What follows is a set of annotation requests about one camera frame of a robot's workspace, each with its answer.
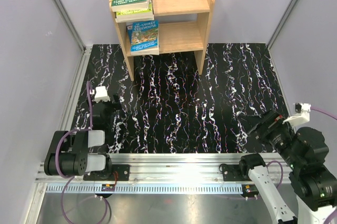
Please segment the blue back-cover book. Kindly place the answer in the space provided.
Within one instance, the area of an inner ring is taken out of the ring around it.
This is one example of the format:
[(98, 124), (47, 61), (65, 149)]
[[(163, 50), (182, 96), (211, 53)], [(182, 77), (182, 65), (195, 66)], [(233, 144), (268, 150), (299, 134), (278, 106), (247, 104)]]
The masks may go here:
[(131, 57), (134, 54), (134, 52), (132, 51), (132, 47), (131, 47), (132, 29), (133, 29), (133, 24), (128, 24), (126, 26), (126, 31), (127, 31), (127, 35), (128, 35), (128, 41), (129, 41), (129, 47), (128, 47), (128, 53), (127, 53), (127, 55), (129, 57)]

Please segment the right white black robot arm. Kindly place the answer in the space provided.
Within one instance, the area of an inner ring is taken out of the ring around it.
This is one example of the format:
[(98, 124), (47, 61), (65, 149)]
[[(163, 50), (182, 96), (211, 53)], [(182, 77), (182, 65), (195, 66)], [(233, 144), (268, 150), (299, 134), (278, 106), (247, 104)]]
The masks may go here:
[(324, 136), (311, 127), (301, 127), (291, 135), (289, 126), (289, 119), (270, 110), (261, 115), (248, 136), (270, 144), (291, 168), (289, 179), (298, 214), (283, 200), (260, 154), (241, 157), (239, 176), (255, 184), (273, 223), (331, 223), (336, 219), (336, 177), (324, 165), (329, 153)]

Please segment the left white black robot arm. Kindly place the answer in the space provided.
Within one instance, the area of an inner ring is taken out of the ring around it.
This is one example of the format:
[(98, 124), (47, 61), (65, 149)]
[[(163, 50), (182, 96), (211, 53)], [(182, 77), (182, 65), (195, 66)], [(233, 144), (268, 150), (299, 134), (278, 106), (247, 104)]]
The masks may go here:
[(106, 152), (90, 149), (106, 147), (106, 139), (112, 135), (113, 116), (121, 109), (119, 96), (114, 94), (112, 101), (92, 105), (92, 129), (56, 131), (44, 161), (45, 174), (68, 178), (94, 171), (99, 179), (109, 180), (113, 167), (107, 164)]

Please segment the lime green 65-Storey Treehouse book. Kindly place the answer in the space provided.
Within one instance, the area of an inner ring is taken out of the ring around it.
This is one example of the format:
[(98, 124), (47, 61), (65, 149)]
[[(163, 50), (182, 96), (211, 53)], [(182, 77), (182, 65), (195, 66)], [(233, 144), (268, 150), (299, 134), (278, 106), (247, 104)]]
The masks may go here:
[(148, 8), (136, 9), (130, 11), (121, 11), (115, 13), (115, 21), (117, 23), (123, 22), (141, 22), (154, 20), (154, 10), (152, 0), (148, 2)]

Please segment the blue 26-Storey Treehouse book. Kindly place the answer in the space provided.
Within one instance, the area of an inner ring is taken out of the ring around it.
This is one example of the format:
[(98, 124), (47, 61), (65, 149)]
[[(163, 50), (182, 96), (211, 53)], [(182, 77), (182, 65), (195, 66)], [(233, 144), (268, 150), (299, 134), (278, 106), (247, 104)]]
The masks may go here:
[(143, 21), (132, 24), (131, 29), (131, 55), (158, 55), (158, 21)]

